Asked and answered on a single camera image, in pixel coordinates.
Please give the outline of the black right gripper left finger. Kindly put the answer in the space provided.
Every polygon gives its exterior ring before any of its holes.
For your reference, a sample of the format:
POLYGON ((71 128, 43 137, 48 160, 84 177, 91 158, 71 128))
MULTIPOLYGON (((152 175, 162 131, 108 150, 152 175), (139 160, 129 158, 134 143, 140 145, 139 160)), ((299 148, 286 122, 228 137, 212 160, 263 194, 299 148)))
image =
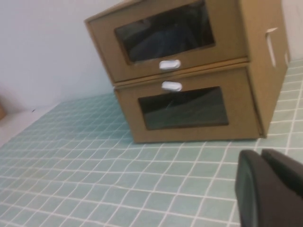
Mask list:
POLYGON ((261 154, 242 150, 238 158, 235 194, 243 227, 301 227, 303 201, 264 201, 261 194, 261 154))

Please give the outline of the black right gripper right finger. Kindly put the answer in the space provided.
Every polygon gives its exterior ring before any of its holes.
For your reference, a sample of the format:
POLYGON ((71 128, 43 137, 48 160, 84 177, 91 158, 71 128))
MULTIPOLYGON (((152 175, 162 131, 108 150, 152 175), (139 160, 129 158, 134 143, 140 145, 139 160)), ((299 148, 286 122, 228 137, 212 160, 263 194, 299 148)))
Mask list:
POLYGON ((303 165, 273 149, 261 152, 261 194, 264 201, 303 200, 303 165))

